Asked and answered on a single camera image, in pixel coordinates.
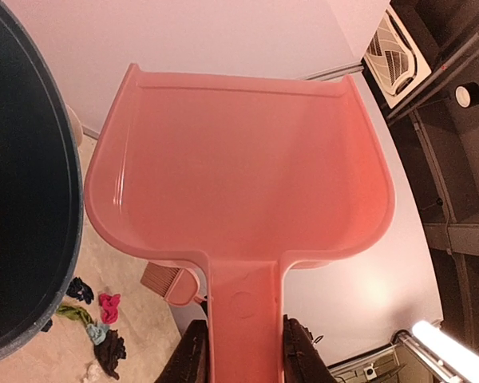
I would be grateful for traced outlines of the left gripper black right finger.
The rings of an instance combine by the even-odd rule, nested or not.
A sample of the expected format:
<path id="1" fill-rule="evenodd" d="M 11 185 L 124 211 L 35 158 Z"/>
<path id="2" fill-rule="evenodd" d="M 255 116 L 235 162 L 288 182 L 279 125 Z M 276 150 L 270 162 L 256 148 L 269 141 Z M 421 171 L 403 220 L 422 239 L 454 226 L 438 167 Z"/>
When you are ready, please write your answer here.
<path id="1" fill-rule="evenodd" d="M 297 319 L 283 316 L 284 379 L 288 383 L 336 383 L 311 333 Z"/>

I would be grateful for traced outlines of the pink dustpan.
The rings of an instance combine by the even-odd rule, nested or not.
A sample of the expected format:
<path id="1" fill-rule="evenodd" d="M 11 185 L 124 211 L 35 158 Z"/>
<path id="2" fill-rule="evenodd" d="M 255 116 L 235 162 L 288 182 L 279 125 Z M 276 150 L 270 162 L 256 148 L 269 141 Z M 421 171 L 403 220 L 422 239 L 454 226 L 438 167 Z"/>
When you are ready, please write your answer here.
<path id="1" fill-rule="evenodd" d="M 352 77 L 127 72 L 85 179 L 112 247 L 197 266 L 209 377 L 281 382 L 283 279 L 372 247 L 394 187 Z"/>

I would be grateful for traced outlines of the pink hand brush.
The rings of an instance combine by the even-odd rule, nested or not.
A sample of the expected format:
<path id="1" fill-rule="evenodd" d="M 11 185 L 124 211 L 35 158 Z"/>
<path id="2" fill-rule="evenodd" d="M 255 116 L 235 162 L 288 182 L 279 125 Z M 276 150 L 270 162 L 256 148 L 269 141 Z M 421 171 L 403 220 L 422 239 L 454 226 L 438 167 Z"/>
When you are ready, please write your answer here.
<path id="1" fill-rule="evenodd" d="M 200 295 L 200 280 L 190 269 L 163 267 L 148 263 L 141 277 L 141 284 L 160 295 L 171 306 L 188 306 L 207 301 Z"/>

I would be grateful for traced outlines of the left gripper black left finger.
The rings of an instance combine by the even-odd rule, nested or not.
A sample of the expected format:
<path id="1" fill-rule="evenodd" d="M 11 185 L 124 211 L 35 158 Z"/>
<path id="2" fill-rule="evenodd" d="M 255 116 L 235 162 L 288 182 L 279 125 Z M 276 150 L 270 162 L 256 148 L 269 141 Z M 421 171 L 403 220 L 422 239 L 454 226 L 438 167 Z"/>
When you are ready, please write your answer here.
<path id="1" fill-rule="evenodd" d="M 188 325 L 155 382 L 208 382 L 208 325 L 205 320 L 193 320 Z"/>

